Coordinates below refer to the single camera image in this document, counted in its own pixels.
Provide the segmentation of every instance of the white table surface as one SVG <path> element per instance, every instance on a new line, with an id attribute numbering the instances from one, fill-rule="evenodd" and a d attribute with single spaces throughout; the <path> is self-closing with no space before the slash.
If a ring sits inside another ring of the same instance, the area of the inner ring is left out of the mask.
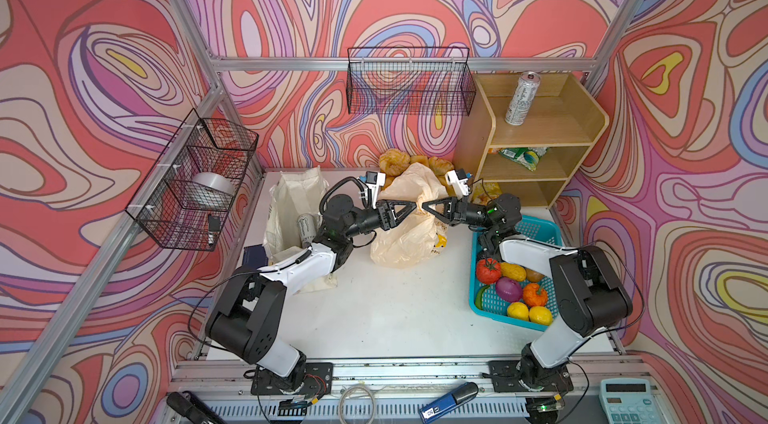
<path id="1" fill-rule="evenodd" d="M 361 174 L 354 169 L 322 172 L 331 185 Z M 279 172 L 266 174 L 245 246 L 264 241 L 270 189 L 279 179 Z M 523 208 L 523 214 L 552 220 L 544 208 Z M 481 317 L 469 307 L 471 237 L 466 226 L 450 227 L 441 256 L 404 270 L 375 265 L 369 248 L 355 249 L 336 272 L 338 287 L 286 298 L 278 335 L 310 359 L 520 353 L 541 331 Z M 614 350 L 601 334 L 579 352 Z M 238 358 L 209 349 L 207 359 Z"/>

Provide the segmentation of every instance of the beige plastic bag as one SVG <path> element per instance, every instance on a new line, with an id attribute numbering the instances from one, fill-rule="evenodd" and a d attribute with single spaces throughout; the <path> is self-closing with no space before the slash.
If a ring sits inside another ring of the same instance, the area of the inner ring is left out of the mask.
<path id="1" fill-rule="evenodd" d="M 281 173 L 280 181 L 270 190 L 272 201 L 266 219 L 264 249 L 271 261 L 277 262 L 301 251 L 301 238 L 296 220 L 310 214 L 320 227 L 320 199 L 328 189 L 320 167 L 301 173 Z M 318 277 L 301 288 L 302 293 L 321 291 L 338 286 L 333 273 Z"/>
<path id="2" fill-rule="evenodd" d="M 418 208 L 400 226 L 377 232 L 371 244 L 373 262 L 404 269 L 439 255 L 441 247 L 435 245 L 439 235 L 445 237 L 446 227 L 424 211 L 422 203 L 447 197 L 446 188 L 435 173 L 420 163 L 411 164 L 387 189 L 379 192 L 379 199 L 415 201 Z"/>

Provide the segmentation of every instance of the calculator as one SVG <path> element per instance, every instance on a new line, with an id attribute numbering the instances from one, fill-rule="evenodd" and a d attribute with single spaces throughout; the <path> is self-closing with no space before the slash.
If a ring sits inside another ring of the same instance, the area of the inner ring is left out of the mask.
<path id="1" fill-rule="evenodd" d="M 600 401 L 610 424 L 662 424 L 656 399 L 645 379 L 617 377 L 600 382 Z"/>

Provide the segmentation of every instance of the wooden shelf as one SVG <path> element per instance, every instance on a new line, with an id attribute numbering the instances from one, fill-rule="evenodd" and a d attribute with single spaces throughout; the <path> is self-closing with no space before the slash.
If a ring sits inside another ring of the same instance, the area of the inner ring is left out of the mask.
<path id="1" fill-rule="evenodd" d="M 496 117 L 496 132 L 491 140 L 494 148 L 590 145 L 594 139 L 568 112 L 561 98 L 534 98 L 531 110 L 520 126 L 504 121 L 509 101 L 510 98 L 488 98 Z"/>
<path id="2" fill-rule="evenodd" d="M 523 206 L 549 207 L 567 183 L 568 180 L 499 182 L 498 187 L 519 197 Z"/>
<path id="3" fill-rule="evenodd" d="M 570 173 L 565 172 L 560 161 L 549 152 L 542 156 L 535 171 L 520 163 L 510 161 L 498 154 L 489 154 L 482 167 L 482 177 L 488 181 L 557 181 L 568 179 Z"/>
<path id="4" fill-rule="evenodd" d="M 475 179 L 498 182 L 523 206 L 549 207 L 608 127 L 608 115 L 571 74 L 542 74 L 520 126 L 504 122 L 519 74 L 475 74 L 477 95 L 462 121 L 454 164 Z M 489 151 L 548 147 L 535 171 Z"/>

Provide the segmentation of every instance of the blue plastic basket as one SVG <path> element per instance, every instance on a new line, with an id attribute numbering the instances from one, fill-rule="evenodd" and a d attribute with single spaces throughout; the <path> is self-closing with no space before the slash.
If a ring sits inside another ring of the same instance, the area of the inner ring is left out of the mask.
<path id="1" fill-rule="evenodd" d="M 519 233 L 524 234 L 536 241 L 543 241 L 550 245 L 562 246 L 563 239 L 560 235 L 560 229 L 552 221 L 546 221 L 544 219 L 533 218 L 531 216 L 523 216 L 523 220 L 515 226 Z M 490 317 L 493 320 L 500 321 L 502 323 L 512 324 L 514 326 L 527 327 L 528 329 L 546 330 L 547 327 L 542 324 L 532 323 L 524 320 L 514 319 L 507 316 L 507 307 L 509 303 L 504 301 L 496 294 L 496 286 L 491 285 L 485 293 L 482 295 L 482 309 L 478 309 L 475 306 L 475 296 L 477 296 L 480 288 L 485 286 L 482 282 L 478 281 L 475 277 L 475 266 L 477 265 L 477 256 L 480 252 L 478 238 L 480 233 L 475 233 L 474 241 L 472 243 L 472 273 L 469 277 L 469 306 L 475 311 L 475 314 L 479 314 L 484 317 Z M 514 263 L 516 265 L 525 266 L 525 263 Z M 529 284 L 529 281 L 520 283 L 523 287 Z M 554 285 L 552 279 L 544 277 L 539 281 L 548 294 L 547 309 L 552 312 L 552 317 L 558 316 L 558 304 L 557 299 L 554 296 Z"/>

